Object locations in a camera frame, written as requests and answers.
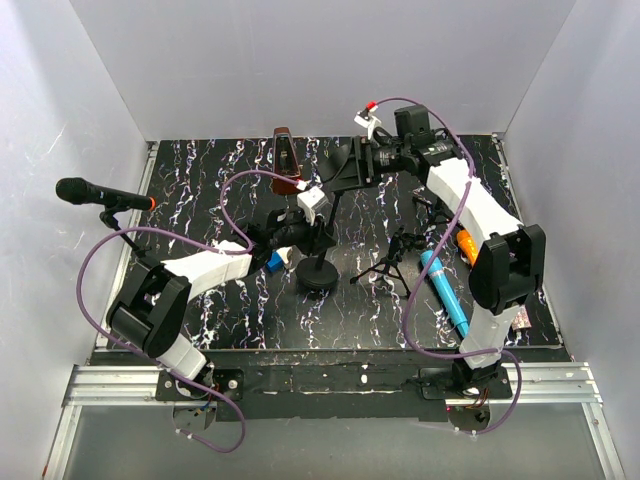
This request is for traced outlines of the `black round base mic stand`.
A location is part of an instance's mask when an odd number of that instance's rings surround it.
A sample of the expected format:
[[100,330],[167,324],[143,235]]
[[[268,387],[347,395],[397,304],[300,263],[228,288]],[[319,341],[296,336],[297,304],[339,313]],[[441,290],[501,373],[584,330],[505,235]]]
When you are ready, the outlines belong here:
[[337,245],[334,237],[335,219],[342,196],[349,191],[363,190],[374,186],[373,178],[355,180],[334,178],[326,183],[333,193],[331,211],[327,219],[317,217],[314,220],[313,235],[304,241],[298,249],[305,255],[296,267],[298,282],[311,291],[331,290],[339,280],[336,267],[326,259],[329,249]]

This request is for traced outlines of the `blue white toy block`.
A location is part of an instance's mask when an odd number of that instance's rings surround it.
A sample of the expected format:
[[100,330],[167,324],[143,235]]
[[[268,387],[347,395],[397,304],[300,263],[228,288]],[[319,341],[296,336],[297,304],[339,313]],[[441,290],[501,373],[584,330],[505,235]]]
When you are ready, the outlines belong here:
[[266,264],[269,273],[275,273],[282,269],[290,269],[292,265],[292,247],[282,247],[272,253]]

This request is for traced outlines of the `black tripod stand blue mic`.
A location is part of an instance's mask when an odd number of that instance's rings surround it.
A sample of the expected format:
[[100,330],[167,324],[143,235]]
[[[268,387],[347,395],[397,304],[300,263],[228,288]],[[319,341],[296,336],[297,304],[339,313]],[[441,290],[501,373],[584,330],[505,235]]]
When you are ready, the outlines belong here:
[[391,236],[387,253],[377,263],[351,277],[349,283],[351,285],[356,284],[363,276],[375,273],[376,281],[382,278],[399,280],[405,289],[404,297],[408,298],[410,289],[399,269],[399,264],[403,261],[406,253],[413,250],[421,250],[425,246],[426,236],[424,234],[407,232],[405,227],[401,226]]

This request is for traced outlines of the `black shock mount tripod stand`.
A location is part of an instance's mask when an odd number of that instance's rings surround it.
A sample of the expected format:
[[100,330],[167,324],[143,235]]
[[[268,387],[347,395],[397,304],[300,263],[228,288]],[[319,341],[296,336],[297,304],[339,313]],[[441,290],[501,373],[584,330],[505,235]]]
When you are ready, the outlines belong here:
[[418,221],[418,227],[414,230],[414,234],[428,236],[439,227],[447,227],[453,219],[453,213],[441,199],[428,201],[418,195],[413,195],[412,204],[415,208],[422,206],[426,211],[424,221]]

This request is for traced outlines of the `blue microphone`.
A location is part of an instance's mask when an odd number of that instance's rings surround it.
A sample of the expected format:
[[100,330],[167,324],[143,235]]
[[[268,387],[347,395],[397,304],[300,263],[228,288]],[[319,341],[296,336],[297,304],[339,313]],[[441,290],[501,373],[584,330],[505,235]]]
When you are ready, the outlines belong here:
[[427,276],[435,287],[453,326],[460,336],[465,338],[469,331],[469,322],[446,276],[442,262],[432,250],[422,252],[420,260],[423,267],[426,267],[431,261],[431,265],[427,269]]

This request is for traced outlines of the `black microphone orange tip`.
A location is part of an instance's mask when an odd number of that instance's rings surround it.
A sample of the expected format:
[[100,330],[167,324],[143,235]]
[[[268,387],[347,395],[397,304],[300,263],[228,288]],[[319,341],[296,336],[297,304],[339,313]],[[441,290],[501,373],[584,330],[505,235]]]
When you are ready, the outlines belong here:
[[55,192],[59,199],[73,205],[96,204],[141,211],[151,211],[156,207],[153,197],[98,186],[80,177],[60,179]]

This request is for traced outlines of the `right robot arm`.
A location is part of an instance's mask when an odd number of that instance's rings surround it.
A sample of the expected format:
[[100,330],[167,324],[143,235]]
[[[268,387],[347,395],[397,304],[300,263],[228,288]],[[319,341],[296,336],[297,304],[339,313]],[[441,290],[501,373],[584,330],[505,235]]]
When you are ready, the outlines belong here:
[[498,376],[504,343],[514,318],[543,283],[546,235],[524,225],[483,187],[474,160],[451,128],[438,139],[430,121],[436,114],[408,101],[395,111],[390,135],[369,103],[354,120],[364,136],[334,149],[319,163],[322,183],[334,193],[369,188],[386,174],[407,172],[452,213],[448,227],[462,226],[479,252],[469,274],[474,300],[468,333],[451,355],[450,383],[464,397],[475,397]]

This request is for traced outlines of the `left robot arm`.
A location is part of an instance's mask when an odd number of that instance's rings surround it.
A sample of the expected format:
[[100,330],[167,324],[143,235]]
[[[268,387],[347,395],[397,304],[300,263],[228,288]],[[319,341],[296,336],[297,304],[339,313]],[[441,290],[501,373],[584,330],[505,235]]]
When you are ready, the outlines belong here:
[[160,366],[193,400],[214,385],[205,355],[181,333],[188,304],[197,296],[265,267],[276,251],[295,247],[316,265],[319,255],[336,245],[322,217],[310,219],[301,208],[276,210],[265,225],[248,223],[234,241],[180,259],[160,261],[142,252],[107,313],[111,332]]

